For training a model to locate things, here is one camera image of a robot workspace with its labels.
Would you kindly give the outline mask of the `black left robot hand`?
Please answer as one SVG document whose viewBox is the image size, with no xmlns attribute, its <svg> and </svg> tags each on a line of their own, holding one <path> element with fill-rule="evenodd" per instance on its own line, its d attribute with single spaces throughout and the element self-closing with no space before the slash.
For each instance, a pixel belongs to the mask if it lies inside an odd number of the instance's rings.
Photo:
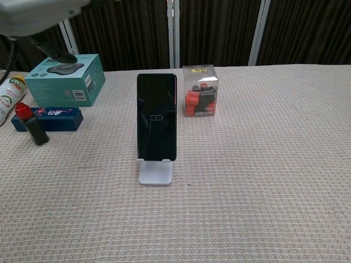
<svg viewBox="0 0 351 263">
<path fill-rule="evenodd" d="M 74 55 L 61 51 L 43 32 L 29 36 L 29 40 L 47 57 L 59 63 L 75 64 L 77 62 L 77 58 Z"/>
</svg>

